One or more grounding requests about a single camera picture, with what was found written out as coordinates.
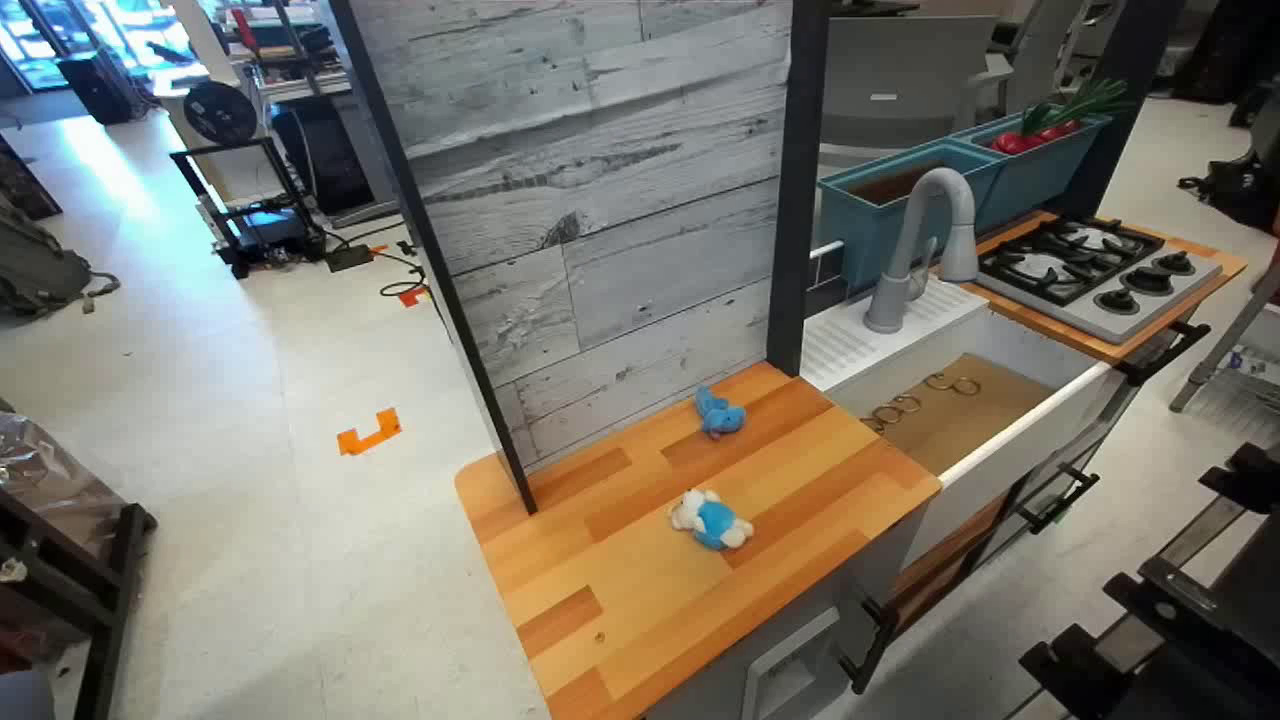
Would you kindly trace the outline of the grey toy kitchen tap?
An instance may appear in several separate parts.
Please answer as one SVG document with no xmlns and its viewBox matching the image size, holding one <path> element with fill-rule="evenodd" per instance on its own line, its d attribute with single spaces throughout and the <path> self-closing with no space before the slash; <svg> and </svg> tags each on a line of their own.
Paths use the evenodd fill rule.
<svg viewBox="0 0 1280 720">
<path fill-rule="evenodd" d="M 865 323 L 879 335 L 905 329 L 907 302 L 923 297 L 923 255 L 939 253 L 939 275 L 968 284 L 976 259 L 976 195 L 956 168 L 928 168 L 905 204 L 905 222 L 886 270 L 874 279 Z"/>
</svg>

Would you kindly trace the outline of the blue toy on counter back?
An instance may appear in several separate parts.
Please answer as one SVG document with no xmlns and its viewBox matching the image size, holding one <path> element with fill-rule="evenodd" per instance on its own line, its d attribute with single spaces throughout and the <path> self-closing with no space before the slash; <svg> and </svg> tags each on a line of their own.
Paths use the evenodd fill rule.
<svg viewBox="0 0 1280 720">
<path fill-rule="evenodd" d="M 700 414 L 700 427 L 706 437 L 730 437 L 745 427 L 749 410 L 724 396 L 717 396 L 710 387 L 700 387 L 695 392 L 695 414 Z"/>
</svg>

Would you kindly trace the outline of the blue white toy front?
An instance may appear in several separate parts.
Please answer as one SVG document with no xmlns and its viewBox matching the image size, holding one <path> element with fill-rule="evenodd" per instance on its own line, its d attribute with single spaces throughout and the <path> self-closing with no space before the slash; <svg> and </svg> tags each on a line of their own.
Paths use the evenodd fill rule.
<svg viewBox="0 0 1280 720">
<path fill-rule="evenodd" d="M 710 553 L 734 553 L 753 541 L 753 523 L 704 489 L 684 493 L 671 504 L 667 523 Z"/>
</svg>

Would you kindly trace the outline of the grey wood back panel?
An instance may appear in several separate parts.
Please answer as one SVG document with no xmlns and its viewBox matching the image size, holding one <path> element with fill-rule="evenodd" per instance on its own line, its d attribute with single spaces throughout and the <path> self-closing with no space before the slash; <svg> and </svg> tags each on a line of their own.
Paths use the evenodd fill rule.
<svg viewBox="0 0 1280 720">
<path fill-rule="evenodd" d="M 523 504 L 766 355 L 792 0 L 331 0 Z"/>
</svg>

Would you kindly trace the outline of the orange floor marker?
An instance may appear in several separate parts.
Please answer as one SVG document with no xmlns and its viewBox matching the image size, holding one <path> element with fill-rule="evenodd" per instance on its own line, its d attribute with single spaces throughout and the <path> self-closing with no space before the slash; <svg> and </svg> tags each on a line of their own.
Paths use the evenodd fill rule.
<svg viewBox="0 0 1280 720">
<path fill-rule="evenodd" d="M 403 427 L 399 410 L 394 406 L 379 406 L 377 423 L 367 433 L 361 433 L 361 427 L 334 433 L 334 451 L 339 457 L 365 457 L 365 451 L 379 447 L 385 441 L 399 437 L 399 427 Z"/>
</svg>

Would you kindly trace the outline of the teal planter box near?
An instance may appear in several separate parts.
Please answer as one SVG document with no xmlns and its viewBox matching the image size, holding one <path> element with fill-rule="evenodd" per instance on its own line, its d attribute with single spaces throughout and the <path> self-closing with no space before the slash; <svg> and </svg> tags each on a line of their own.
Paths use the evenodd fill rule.
<svg viewBox="0 0 1280 720">
<path fill-rule="evenodd" d="M 950 168 L 976 201 L 987 201 L 994 158 L 956 139 L 928 139 L 818 179 L 818 240 L 842 243 L 842 289 L 869 292 L 895 253 L 912 185 Z"/>
</svg>

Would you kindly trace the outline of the teal planter box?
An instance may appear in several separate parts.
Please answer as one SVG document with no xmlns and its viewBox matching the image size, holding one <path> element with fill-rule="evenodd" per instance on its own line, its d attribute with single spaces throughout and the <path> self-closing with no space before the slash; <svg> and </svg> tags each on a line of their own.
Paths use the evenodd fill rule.
<svg viewBox="0 0 1280 720">
<path fill-rule="evenodd" d="M 956 139 L 928 139 L 818 179 L 818 240 L 842 243 L 842 289 L 869 292 L 895 253 L 912 185 L 950 168 L 976 201 L 987 201 L 994 158 Z"/>
<path fill-rule="evenodd" d="M 980 195 L 976 229 L 992 231 L 1056 201 L 1102 128 L 1109 114 L 1077 121 L 1071 128 L 1036 139 L 1017 139 L 1017 114 L 965 128 L 961 144 L 994 158 L 992 189 Z"/>
</svg>

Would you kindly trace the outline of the white toy sink basin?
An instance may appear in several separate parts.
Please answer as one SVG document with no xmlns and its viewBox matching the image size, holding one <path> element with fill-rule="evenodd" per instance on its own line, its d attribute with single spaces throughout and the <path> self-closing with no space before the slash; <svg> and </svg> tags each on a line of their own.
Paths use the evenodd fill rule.
<svg viewBox="0 0 1280 720">
<path fill-rule="evenodd" d="M 800 377 L 919 461 L 942 489 L 1009 483 L 1071 443 L 1109 402 L 1115 370 L 976 292 L 930 284 L 885 335 L 869 302 L 805 319 Z"/>
</svg>

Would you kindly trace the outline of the black cart on floor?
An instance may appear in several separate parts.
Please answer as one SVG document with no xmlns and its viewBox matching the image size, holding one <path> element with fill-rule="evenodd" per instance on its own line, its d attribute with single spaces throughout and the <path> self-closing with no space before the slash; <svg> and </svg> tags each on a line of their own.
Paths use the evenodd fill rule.
<svg viewBox="0 0 1280 720">
<path fill-rule="evenodd" d="M 274 139 L 258 130 L 257 103 L 231 84 L 196 81 L 181 99 L 181 114 L 196 128 L 200 146 L 172 151 L 172 164 L 196 195 L 196 211 L 210 229 L 210 249 L 222 268 L 242 279 L 252 268 L 318 259 L 324 231 L 283 168 Z M 272 192 L 222 201 L 203 170 L 203 158 L 222 151 L 257 151 L 266 164 Z"/>
</svg>

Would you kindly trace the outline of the teal planter box far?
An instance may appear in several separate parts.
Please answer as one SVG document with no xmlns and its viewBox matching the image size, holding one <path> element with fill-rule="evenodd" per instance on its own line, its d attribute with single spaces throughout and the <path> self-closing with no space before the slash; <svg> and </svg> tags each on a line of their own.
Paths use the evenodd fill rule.
<svg viewBox="0 0 1280 720">
<path fill-rule="evenodd" d="M 1077 121 L 1071 128 L 1036 139 L 1017 139 L 1017 114 L 965 128 L 961 144 L 994 158 L 992 189 L 980 195 L 976 229 L 992 231 L 1056 201 L 1102 128 L 1109 114 Z"/>
</svg>

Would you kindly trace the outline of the grey toy stove top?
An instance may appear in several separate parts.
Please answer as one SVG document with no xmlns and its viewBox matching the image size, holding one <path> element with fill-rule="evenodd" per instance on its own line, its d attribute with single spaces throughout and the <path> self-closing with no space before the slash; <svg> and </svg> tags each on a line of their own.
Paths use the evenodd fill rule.
<svg viewBox="0 0 1280 720">
<path fill-rule="evenodd" d="M 1039 219 L 980 255 L 976 284 L 1119 343 L 1218 268 L 1119 219 Z"/>
</svg>

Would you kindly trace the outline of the red and green toy vegetables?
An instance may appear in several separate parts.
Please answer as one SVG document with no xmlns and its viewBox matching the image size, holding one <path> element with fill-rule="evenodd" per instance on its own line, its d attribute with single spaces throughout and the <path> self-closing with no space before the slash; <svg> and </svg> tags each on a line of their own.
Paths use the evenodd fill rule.
<svg viewBox="0 0 1280 720">
<path fill-rule="evenodd" d="M 1056 137 L 1066 137 L 1086 114 L 1109 114 L 1122 96 L 1128 96 L 1122 81 L 1086 81 L 1085 88 L 1077 88 L 1061 99 L 1031 103 L 1013 130 L 999 130 L 992 139 L 992 146 L 1005 154 L 1018 154 L 1018 151 L 1039 146 Z"/>
</svg>

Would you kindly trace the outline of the black vertical post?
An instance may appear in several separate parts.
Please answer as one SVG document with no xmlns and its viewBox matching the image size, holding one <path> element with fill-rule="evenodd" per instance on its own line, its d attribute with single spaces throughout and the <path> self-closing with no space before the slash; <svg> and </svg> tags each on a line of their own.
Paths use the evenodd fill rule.
<svg viewBox="0 0 1280 720">
<path fill-rule="evenodd" d="M 766 299 L 766 365 L 796 377 L 805 349 L 805 289 L 810 243 L 810 192 L 818 164 L 818 113 L 829 63 L 829 0 L 792 0 L 792 63 L 779 144 L 779 204 Z"/>
</svg>

